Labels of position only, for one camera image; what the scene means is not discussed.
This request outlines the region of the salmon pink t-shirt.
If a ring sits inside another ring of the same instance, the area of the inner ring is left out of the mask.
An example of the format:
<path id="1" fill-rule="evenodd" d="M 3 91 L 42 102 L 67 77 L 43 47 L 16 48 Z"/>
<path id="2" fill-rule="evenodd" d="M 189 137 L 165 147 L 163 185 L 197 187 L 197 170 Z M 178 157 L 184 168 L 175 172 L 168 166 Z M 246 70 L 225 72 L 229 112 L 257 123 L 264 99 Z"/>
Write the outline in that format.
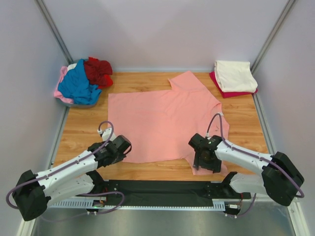
<path id="1" fill-rule="evenodd" d="M 170 90 L 111 93 L 108 120 L 116 135 L 124 135 L 132 150 L 126 163 L 151 163 L 185 159 L 190 166 L 194 134 L 228 137 L 229 124 L 222 104 L 190 71 L 170 79 Z"/>

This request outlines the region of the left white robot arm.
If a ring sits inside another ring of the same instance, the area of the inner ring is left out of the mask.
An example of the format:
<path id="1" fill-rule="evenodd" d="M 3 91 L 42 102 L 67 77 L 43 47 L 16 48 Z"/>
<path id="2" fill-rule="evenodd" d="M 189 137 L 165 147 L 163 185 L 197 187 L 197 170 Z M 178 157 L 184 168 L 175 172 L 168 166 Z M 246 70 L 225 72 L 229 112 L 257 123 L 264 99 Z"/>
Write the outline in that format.
<path id="1" fill-rule="evenodd" d="M 25 221 L 42 215 L 53 204 L 77 195 L 99 197 L 107 190 L 97 169 L 122 161 L 131 150 L 123 135 L 94 143 L 77 157 L 48 170 L 21 174 L 11 195 Z"/>

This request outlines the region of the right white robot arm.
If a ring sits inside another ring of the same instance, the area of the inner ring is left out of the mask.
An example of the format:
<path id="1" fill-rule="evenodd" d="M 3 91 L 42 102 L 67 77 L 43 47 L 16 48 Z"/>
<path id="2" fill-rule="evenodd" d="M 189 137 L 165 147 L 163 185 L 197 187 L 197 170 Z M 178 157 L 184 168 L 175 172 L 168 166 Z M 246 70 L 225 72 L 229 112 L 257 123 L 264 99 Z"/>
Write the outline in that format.
<path id="1" fill-rule="evenodd" d="M 194 149 L 193 167 L 206 169 L 213 173 L 221 172 L 222 162 L 232 162 L 255 175 L 249 177 L 234 173 L 231 179 L 222 185 L 222 194 L 234 198 L 238 193 L 256 193 L 269 196 L 274 202 L 289 206 L 294 198 L 303 198 L 301 186 L 304 177 L 282 153 L 265 154 L 235 145 L 220 136 L 202 137 L 193 135 L 189 145 Z"/>

